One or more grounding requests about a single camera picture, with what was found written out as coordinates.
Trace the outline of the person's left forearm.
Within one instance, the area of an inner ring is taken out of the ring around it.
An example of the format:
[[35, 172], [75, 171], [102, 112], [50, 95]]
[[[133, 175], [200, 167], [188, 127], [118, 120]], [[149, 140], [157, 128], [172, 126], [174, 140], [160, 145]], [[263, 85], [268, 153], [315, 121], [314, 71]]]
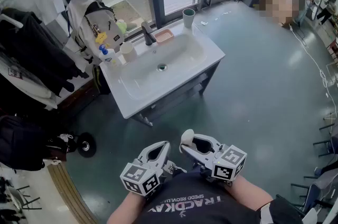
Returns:
[[146, 198], [130, 192], [110, 215], [107, 224], [132, 224], [142, 212]]

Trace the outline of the person's left shoe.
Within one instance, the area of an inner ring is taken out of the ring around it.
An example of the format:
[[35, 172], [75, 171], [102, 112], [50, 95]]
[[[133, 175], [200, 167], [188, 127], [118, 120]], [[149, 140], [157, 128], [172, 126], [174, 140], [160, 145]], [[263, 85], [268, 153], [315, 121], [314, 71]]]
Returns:
[[174, 178], [180, 174], [185, 174], [187, 170], [177, 166], [174, 162], [167, 160], [166, 164], [163, 166], [163, 171], [166, 176]]

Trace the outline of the person's black printed t-shirt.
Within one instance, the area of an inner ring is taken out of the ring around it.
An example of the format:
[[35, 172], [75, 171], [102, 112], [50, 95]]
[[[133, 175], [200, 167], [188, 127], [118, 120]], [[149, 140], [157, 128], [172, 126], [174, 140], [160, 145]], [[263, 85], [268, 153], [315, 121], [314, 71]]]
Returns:
[[224, 185], [198, 172], [180, 174], [164, 183], [133, 224], [303, 224], [282, 198], [254, 211], [233, 198]]

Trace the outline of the pink soap dish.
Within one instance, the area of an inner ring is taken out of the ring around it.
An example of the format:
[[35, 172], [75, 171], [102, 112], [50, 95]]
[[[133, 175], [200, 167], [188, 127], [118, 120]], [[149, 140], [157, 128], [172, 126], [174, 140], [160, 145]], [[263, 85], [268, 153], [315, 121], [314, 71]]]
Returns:
[[160, 44], [164, 44], [165, 42], [173, 38], [174, 34], [172, 33], [170, 29], [164, 29], [156, 33], [154, 36], [155, 36], [157, 44], [160, 45]]

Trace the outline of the beige backpack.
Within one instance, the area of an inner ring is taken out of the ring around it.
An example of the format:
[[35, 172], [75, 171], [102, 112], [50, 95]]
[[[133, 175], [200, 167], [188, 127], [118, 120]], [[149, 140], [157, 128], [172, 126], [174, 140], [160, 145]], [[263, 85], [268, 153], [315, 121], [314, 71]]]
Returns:
[[86, 60], [99, 58], [99, 43], [95, 42], [92, 25], [97, 24], [101, 33], [107, 33], [105, 45], [119, 51], [124, 35], [116, 24], [113, 11], [103, 8], [94, 0], [71, 0], [66, 13], [69, 20], [70, 36], [77, 44], [76, 51]]

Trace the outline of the black wheel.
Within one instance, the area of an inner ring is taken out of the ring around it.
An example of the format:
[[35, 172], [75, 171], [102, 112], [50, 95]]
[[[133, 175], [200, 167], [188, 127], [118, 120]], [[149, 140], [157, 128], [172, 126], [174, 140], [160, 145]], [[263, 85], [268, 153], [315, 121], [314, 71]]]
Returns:
[[95, 155], [97, 146], [94, 137], [84, 132], [77, 137], [76, 140], [77, 150], [79, 154], [84, 158], [91, 158]]

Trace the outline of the white printed garment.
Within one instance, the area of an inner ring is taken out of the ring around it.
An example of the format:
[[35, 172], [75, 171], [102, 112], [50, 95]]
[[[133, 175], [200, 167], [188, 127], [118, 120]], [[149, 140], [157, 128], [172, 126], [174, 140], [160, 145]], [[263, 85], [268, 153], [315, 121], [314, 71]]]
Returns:
[[55, 95], [38, 78], [1, 57], [0, 74], [19, 91], [46, 105], [47, 109], [58, 108]]

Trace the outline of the brown ribbed floor strip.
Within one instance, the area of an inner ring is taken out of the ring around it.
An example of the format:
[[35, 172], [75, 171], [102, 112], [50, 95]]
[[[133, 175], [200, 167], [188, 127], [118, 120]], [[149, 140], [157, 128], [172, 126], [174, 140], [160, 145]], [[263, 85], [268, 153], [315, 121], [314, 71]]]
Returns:
[[49, 165], [51, 179], [78, 224], [99, 224], [75, 187], [65, 165]]

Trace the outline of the white ceramic sink basin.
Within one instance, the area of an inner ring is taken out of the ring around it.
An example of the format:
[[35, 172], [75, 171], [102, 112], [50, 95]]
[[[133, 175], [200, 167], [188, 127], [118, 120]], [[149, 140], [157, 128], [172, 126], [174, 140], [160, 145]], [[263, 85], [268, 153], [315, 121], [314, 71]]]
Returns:
[[[121, 66], [100, 68], [114, 100], [125, 119], [160, 100], [207, 68], [221, 61], [225, 53], [197, 26], [187, 29], [182, 21], [160, 30], [170, 29], [174, 37], [164, 44], [145, 44], [144, 39], [133, 43], [137, 58], [127, 63], [117, 53]], [[167, 65], [159, 72], [157, 66]]]

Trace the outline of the grey sink cabinet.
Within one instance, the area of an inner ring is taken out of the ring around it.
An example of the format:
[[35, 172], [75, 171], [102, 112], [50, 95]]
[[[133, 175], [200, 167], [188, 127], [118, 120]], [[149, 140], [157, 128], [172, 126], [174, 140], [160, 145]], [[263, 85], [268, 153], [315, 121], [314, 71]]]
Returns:
[[220, 61], [165, 95], [160, 100], [146, 106], [143, 110], [131, 116], [131, 119], [148, 127], [153, 127], [154, 120], [158, 119], [175, 106], [196, 94], [202, 96], [219, 63]]

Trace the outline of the black faucet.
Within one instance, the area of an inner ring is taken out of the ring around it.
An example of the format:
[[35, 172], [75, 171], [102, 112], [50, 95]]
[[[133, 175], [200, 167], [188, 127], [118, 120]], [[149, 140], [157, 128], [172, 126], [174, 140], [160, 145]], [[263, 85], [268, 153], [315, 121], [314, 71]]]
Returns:
[[145, 44], [147, 46], [151, 46], [153, 43], [156, 42], [155, 36], [152, 35], [153, 30], [151, 29], [151, 27], [146, 21], [143, 21], [141, 23], [141, 28], [142, 28], [143, 35], [144, 35]]

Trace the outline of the white bottle blue cap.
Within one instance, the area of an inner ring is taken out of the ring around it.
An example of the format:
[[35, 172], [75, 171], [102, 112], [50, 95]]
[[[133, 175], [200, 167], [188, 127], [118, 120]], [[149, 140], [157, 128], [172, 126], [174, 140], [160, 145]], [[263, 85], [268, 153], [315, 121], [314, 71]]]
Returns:
[[99, 50], [100, 50], [99, 58], [107, 66], [117, 67], [122, 65], [122, 62], [116, 55], [114, 49], [109, 49], [104, 44], [101, 44], [99, 46]]

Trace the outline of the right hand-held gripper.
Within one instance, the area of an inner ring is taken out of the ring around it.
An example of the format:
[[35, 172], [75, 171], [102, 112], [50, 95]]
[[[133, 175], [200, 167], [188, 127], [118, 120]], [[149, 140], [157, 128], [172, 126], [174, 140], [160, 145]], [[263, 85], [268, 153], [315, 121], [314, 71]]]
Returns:
[[247, 158], [247, 153], [236, 146], [221, 144], [214, 137], [202, 134], [194, 135], [192, 146], [181, 144], [180, 149], [194, 162], [203, 165], [200, 174], [210, 182], [233, 182]]

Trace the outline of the black jacket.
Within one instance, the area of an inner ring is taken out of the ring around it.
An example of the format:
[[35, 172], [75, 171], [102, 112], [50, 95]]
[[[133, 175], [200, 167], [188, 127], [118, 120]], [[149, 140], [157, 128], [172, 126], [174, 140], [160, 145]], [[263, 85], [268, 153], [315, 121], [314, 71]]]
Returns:
[[0, 44], [53, 93], [58, 95], [62, 88], [73, 92], [74, 85], [69, 80], [74, 77], [89, 77], [58, 47], [33, 12], [7, 8], [3, 13], [22, 23], [23, 27], [17, 30], [13, 24], [1, 21]]

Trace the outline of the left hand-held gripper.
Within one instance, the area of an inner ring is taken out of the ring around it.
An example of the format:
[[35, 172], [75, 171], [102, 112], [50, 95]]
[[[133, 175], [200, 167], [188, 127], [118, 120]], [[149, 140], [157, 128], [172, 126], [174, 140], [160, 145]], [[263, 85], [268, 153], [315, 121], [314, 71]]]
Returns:
[[158, 190], [168, 176], [164, 166], [168, 163], [170, 150], [168, 141], [157, 142], [144, 148], [132, 163], [127, 163], [120, 175], [126, 190], [143, 197]]

